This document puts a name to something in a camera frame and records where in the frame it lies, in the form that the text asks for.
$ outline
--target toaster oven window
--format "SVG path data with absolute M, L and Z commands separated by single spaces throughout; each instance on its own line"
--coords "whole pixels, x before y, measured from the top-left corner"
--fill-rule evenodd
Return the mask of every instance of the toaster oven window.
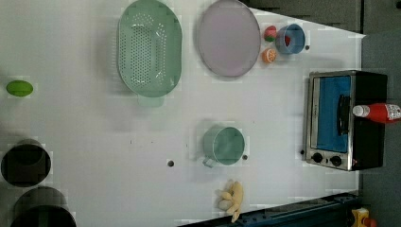
M 312 121 L 312 124 L 318 124 L 312 126 L 317 130 L 316 143 L 312 144 L 312 147 L 346 153 L 348 134 L 340 129 L 340 124 L 344 120 L 348 121 L 349 112 L 347 115 L 339 113 L 344 108 L 344 100 L 347 102 L 346 108 L 349 108 L 351 77 L 318 78 L 314 84 L 316 86 L 314 89 L 319 89 L 318 93 L 314 93 L 314 96 L 319 96 L 314 98 L 314 102 L 318 102 L 314 103 L 314 107 L 319 111 L 317 118 Z

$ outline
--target toaster oven door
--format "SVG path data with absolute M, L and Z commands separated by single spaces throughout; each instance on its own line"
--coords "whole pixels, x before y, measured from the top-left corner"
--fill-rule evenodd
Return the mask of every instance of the toaster oven door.
M 351 77 L 313 80 L 311 147 L 346 153 L 350 114 Z

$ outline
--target oven handle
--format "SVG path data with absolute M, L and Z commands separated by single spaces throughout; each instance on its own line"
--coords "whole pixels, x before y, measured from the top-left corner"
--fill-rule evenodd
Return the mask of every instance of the oven handle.
M 340 95 L 337 105 L 337 132 L 339 135 L 348 134 L 350 97 Z

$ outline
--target white bottle cap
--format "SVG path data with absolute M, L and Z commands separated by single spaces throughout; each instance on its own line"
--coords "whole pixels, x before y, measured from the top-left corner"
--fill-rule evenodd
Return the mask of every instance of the white bottle cap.
M 369 107 L 365 105 L 355 106 L 352 109 L 352 113 L 355 116 L 361 116 L 361 117 L 367 116 L 369 114 L 369 111 L 370 111 Z

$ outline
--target purple plate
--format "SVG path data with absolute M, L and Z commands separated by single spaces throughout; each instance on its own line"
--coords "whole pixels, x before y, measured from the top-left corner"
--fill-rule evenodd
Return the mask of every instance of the purple plate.
M 198 46 L 204 63 L 226 77 L 246 74 L 259 56 L 259 24 L 247 6 L 236 0 L 219 0 L 204 12 Z

